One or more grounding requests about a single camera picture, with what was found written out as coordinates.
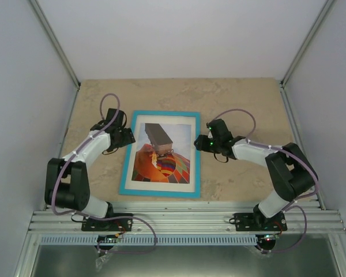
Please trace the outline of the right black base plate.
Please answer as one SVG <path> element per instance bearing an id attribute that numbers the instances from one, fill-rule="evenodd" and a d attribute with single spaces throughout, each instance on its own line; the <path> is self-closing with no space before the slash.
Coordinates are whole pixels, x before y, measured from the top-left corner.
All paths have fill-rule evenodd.
<path id="1" fill-rule="evenodd" d="M 263 214 L 256 213 L 235 213 L 229 219 L 236 231 L 287 231 L 287 223 L 282 212 L 275 214 L 271 218 L 266 218 Z"/>

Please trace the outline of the aluminium corner post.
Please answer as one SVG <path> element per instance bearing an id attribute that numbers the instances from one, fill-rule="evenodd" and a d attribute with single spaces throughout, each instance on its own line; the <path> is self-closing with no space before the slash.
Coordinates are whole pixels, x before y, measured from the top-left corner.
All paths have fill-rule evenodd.
<path id="1" fill-rule="evenodd" d="M 40 25 L 43 28 L 44 33 L 48 37 L 52 47 L 54 48 L 55 52 L 57 53 L 59 59 L 61 60 L 63 67 L 67 71 L 69 77 L 71 78 L 73 84 L 77 88 L 77 90 L 80 89 L 80 81 L 76 76 L 76 73 L 74 69 L 72 68 L 59 40 L 57 39 L 57 36 L 53 30 L 53 28 L 50 25 L 50 22 L 48 21 L 42 7 L 40 6 L 39 1 L 37 0 L 28 0 L 28 3 L 30 7 L 32 8 L 35 16 L 37 17 Z"/>
<path id="2" fill-rule="evenodd" d="M 291 64 L 289 65 L 288 69 L 286 70 L 286 73 L 284 74 L 284 77 L 280 80 L 280 88 L 284 89 L 287 85 L 287 82 L 289 82 L 290 78 L 292 77 L 292 74 L 300 64 L 302 58 L 304 57 L 306 51 L 312 44 L 313 40 L 315 39 L 317 33 L 322 27 L 322 24 L 327 19 L 329 13 L 333 9 L 334 5 L 336 4 L 336 0 L 327 0 L 323 4 L 321 10 L 319 11 L 316 19 L 314 20 L 313 24 L 311 25 L 306 37 L 304 38 L 301 46 L 299 47 L 296 55 L 294 56 Z"/>

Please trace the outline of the clear plastic bag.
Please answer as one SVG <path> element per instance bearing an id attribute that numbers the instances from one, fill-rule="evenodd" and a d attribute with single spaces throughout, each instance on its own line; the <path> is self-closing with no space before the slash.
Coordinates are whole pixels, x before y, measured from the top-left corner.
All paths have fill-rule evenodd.
<path id="1" fill-rule="evenodd" d="M 100 252 L 95 260 L 95 270 L 100 272 L 104 265 L 106 265 L 113 257 L 114 253 L 110 251 Z"/>

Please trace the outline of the aluminium rail base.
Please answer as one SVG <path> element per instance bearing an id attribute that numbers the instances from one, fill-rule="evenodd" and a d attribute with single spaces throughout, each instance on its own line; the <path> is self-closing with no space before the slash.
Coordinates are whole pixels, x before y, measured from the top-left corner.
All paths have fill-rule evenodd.
<path id="1" fill-rule="evenodd" d="M 117 213 L 132 213 L 143 219 L 134 221 L 132 234 L 148 234 L 151 225 L 158 234 L 235 234 L 229 219 L 237 212 L 251 212 L 254 202 L 231 201 L 169 201 L 118 202 Z M 79 234 L 80 217 L 73 222 L 70 215 L 54 215 L 50 209 L 35 211 L 28 227 L 32 234 Z M 309 234 L 345 233 L 346 228 L 338 211 L 322 209 L 316 200 L 301 201 L 299 207 L 285 213 L 288 233 Z"/>

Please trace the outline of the right controller board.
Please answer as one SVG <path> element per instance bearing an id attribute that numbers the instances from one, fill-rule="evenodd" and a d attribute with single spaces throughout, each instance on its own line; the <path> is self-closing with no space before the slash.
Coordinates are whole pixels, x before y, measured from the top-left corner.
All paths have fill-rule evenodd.
<path id="1" fill-rule="evenodd" d="M 279 233 L 276 233 L 276 234 L 264 234 L 264 235 L 261 236 L 260 240 L 273 241 L 273 240 L 278 239 L 279 236 L 280 236 Z"/>

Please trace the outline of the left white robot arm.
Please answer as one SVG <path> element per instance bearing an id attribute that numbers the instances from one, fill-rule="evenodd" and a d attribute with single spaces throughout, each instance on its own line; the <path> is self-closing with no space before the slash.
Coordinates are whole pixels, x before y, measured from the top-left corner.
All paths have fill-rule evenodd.
<path id="1" fill-rule="evenodd" d="M 53 213 L 60 215 L 56 208 L 67 208 L 95 217 L 95 224 L 101 230 L 113 227 L 112 204 L 91 195 L 88 170 L 100 155 L 113 154 L 135 143 L 126 123 L 124 111 L 110 108 L 106 118 L 91 127 L 86 139 L 75 150 L 48 162 L 44 200 Z"/>

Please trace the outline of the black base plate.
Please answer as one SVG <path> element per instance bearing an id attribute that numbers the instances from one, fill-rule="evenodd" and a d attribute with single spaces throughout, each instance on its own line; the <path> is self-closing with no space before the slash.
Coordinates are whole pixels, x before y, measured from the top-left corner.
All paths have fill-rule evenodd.
<path id="1" fill-rule="evenodd" d="M 229 219 L 236 231 L 287 231 L 287 223 L 282 212 L 275 214 L 271 218 L 266 218 L 263 214 L 256 213 L 235 213 Z"/>
<path id="2" fill-rule="evenodd" d="M 82 231 L 114 231 L 118 233 L 124 233 L 130 231 L 132 228 L 133 220 L 130 216 L 133 214 L 129 213 L 117 213 L 115 216 L 125 216 L 125 218 L 120 218 L 117 220 L 96 220 L 83 218 L 81 230 Z"/>

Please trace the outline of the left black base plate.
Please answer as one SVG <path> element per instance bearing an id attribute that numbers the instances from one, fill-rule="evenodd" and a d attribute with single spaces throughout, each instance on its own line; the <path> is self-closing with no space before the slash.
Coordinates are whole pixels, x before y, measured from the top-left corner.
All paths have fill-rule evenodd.
<path id="1" fill-rule="evenodd" d="M 120 218 L 117 220 L 96 220 L 83 218 L 81 230 L 82 231 L 114 231 L 118 233 L 124 233 L 130 231 L 132 228 L 133 220 L 130 216 L 133 214 L 129 213 L 117 213 L 115 216 L 125 216 L 125 218 Z"/>

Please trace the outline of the left controller board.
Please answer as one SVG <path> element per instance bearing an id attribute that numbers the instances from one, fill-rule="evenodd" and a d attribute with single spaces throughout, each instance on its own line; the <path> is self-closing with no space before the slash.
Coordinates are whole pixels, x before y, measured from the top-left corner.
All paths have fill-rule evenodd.
<path id="1" fill-rule="evenodd" d="M 123 238 L 122 233 L 99 235 L 96 242 L 98 244 L 116 244 Z"/>

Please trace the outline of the controller board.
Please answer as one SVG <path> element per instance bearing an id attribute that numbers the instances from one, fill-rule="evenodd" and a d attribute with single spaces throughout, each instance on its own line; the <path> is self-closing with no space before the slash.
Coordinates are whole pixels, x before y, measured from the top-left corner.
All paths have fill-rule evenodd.
<path id="1" fill-rule="evenodd" d="M 122 233 L 99 235 L 96 242 L 98 244 L 116 244 L 123 238 Z"/>
<path id="2" fill-rule="evenodd" d="M 261 236 L 260 240 L 273 241 L 273 240 L 278 239 L 279 236 L 280 236 L 279 233 L 276 233 L 276 234 L 264 234 L 264 235 Z"/>

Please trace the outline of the aluminium corner post left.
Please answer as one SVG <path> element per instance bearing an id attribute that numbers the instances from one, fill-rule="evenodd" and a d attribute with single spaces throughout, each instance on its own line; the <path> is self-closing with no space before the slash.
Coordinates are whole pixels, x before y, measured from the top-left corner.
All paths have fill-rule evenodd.
<path id="1" fill-rule="evenodd" d="M 32 8 L 35 16 L 37 17 L 40 25 L 43 28 L 44 33 L 48 37 L 52 47 L 54 48 L 55 52 L 57 53 L 59 59 L 61 60 L 63 67 L 67 71 L 69 77 L 71 78 L 73 84 L 77 88 L 77 90 L 80 89 L 80 81 L 76 76 L 76 73 L 74 69 L 72 68 L 59 40 L 57 39 L 57 36 L 53 30 L 53 28 L 50 25 L 50 22 L 48 21 L 42 7 L 40 6 L 39 1 L 37 0 L 28 0 L 28 3 L 30 7 Z"/>

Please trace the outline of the hot air balloon photo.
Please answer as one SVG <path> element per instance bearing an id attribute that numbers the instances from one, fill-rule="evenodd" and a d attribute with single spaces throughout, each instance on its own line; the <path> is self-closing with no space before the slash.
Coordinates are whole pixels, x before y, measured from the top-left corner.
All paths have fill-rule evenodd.
<path id="1" fill-rule="evenodd" d="M 190 183 L 191 125 L 142 123 L 132 181 Z"/>

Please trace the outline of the aluminium corner post right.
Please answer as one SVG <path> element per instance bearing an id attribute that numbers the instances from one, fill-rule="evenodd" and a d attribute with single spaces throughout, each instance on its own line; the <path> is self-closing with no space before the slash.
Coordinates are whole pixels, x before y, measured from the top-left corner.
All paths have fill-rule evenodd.
<path id="1" fill-rule="evenodd" d="M 304 57 L 306 51 L 312 44 L 313 40 L 315 39 L 317 33 L 322 27 L 322 24 L 327 19 L 329 13 L 333 9 L 334 5 L 336 4 L 336 0 L 327 0 L 323 4 L 321 10 L 319 11 L 316 19 L 314 20 L 313 24 L 311 25 L 306 37 L 304 38 L 301 46 L 299 47 L 296 55 L 294 56 L 291 64 L 289 65 L 288 69 L 286 70 L 286 73 L 284 74 L 284 77 L 280 80 L 280 88 L 284 89 L 287 85 L 287 82 L 289 82 L 290 78 L 292 77 L 292 74 L 300 64 L 302 58 Z"/>

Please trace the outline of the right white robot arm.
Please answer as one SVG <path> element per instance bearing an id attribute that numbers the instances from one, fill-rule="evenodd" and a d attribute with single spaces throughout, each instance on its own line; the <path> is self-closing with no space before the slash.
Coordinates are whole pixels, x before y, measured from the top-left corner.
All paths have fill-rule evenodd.
<path id="1" fill-rule="evenodd" d="M 237 136 L 233 137 L 222 119 L 207 124 L 209 134 L 194 141 L 196 150 L 221 154 L 226 160 L 245 160 L 268 169 L 273 190 L 251 213 L 235 213 L 231 222 L 238 231 L 282 230 L 284 211 L 305 193 L 318 185 L 311 164 L 295 143 L 282 147 L 265 145 Z"/>

